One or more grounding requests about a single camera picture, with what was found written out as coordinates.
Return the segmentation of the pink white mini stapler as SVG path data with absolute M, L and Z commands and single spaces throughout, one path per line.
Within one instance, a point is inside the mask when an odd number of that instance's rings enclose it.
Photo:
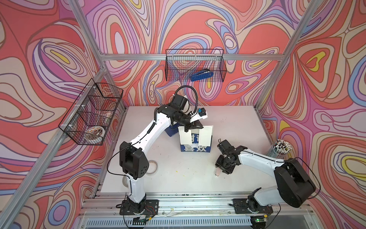
M 215 176 L 216 176 L 216 177 L 220 176 L 221 172 L 222 172 L 222 170 L 221 170 L 220 168 L 218 168 L 218 169 L 216 170 L 216 172 L 215 172 Z

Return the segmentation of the metallic cup of pencils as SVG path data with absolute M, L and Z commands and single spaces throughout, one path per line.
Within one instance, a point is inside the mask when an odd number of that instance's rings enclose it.
M 276 140 L 269 151 L 267 152 L 267 156 L 273 158 L 283 158 L 292 150 L 291 144 L 283 139 Z

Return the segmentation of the blue white paper bag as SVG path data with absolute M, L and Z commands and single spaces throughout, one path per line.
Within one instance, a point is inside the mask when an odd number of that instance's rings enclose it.
M 198 140 L 199 140 L 199 129 L 193 129 L 193 130 L 191 130 L 191 132 L 192 132 L 192 141 L 193 141 L 193 143 L 191 145 L 181 145 L 180 144 L 180 150 L 181 150 L 181 152 L 210 153 L 212 146 L 210 146 L 210 147 L 202 147 L 202 146 L 200 146 L 198 144 Z

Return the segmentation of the blue stapler in basket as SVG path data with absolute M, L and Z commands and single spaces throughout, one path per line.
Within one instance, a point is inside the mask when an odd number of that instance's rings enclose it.
M 211 78 L 213 76 L 213 72 L 209 69 L 203 69 L 198 71 L 190 76 L 191 82 L 200 81 L 204 79 Z

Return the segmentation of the clear tape roll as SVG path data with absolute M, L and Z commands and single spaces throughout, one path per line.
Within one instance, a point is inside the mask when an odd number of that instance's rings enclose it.
M 128 176 L 124 176 L 122 183 L 123 183 L 123 186 L 125 186 L 126 188 L 129 188 L 129 186 L 130 186 L 130 179 L 129 179 L 129 177 Z

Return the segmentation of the beige tape roll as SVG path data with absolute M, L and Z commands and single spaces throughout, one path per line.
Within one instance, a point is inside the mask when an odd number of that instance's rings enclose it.
M 149 168 L 148 168 L 147 174 L 153 175 L 158 170 L 158 163 L 154 160 L 149 160 L 148 162 L 149 162 Z

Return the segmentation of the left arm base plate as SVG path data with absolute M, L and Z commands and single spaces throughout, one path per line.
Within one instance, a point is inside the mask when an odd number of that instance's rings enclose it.
M 148 199 L 142 200 L 141 203 L 135 203 L 132 200 L 124 200 L 120 207 L 119 214 L 121 216 L 132 216 L 132 215 L 148 215 L 154 216 L 158 214 L 159 200 Z

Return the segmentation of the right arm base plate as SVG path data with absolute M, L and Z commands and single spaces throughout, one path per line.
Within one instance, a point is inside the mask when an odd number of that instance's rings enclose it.
M 273 208 L 269 205 L 261 206 L 255 199 L 235 198 L 229 206 L 233 207 L 236 214 L 262 214 L 271 215 Z

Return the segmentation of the blue white bag with handles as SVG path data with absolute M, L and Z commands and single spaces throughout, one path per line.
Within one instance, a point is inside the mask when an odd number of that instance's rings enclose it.
M 166 134 L 169 136 L 169 137 L 172 137 L 174 136 L 175 134 L 177 134 L 179 132 L 178 128 L 180 127 L 181 125 L 179 123 L 176 123 L 176 124 L 173 124 L 173 125 L 170 125 L 168 126 L 166 129 L 165 129 L 165 132 Z

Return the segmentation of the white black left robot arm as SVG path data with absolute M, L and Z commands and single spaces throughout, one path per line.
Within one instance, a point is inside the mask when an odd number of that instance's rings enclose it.
M 191 89 L 195 96 L 194 110 L 191 112 L 184 111 L 185 107 L 189 106 L 188 98 L 178 94 L 184 88 Z M 146 206 L 147 196 L 143 180 L 149 168 L 146 154 L 161 133 L 175 123 L 181 125 L 186 133 L 193 129 L 202 129 L 200 119 L 205 118 L 205 109 L 198 108 L 197 91 L 192 86 L 184 85 L 175 91 L 171 102 L 154 110 L 153 120 L 136 138 L 120 144 L 120 149 L 112 157 L 119 155 L 119 165 L 123 173 L 117 174 L 109 170 L 112 159 L 107 163 L 107 172 L 128 179 L 129 193 L 120 206 L 122 214 L 129 211 L 131 214 L 140 215 L 149 210 Z

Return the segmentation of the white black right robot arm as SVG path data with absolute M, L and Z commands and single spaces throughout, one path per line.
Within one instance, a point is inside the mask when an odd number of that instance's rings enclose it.
M 221 152 L 215 167 L 216 173 L 230 175 L 238 166 L 250 166 L 270 175 L 276 185 L 269 188 L 257 188 L 244 200 L 234 200 L 235 208 L 244 208 L 252 214 L 262 213 L 273 204 L 286 203 L 300 208 L 316 191 L 316 186 L 308 173 L 295 158 L 287 160 L 258 154 L 247 147 L 232 146 L 227 140 L 217 145 Z

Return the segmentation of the white receipt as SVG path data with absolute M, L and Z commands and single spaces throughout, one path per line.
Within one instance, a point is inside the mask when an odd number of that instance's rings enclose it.
M 180 127 L 178 127 L 178 132 L 179 132 L 181 145 L 191 145 L 193 143 L 191 130 L 188 130 L 186 132 L 185 127 L 180 126 Z
M 202 147 L 210 147 L 212 142 L 213 126 L 203 126 L 199 129 L 198 144 Z

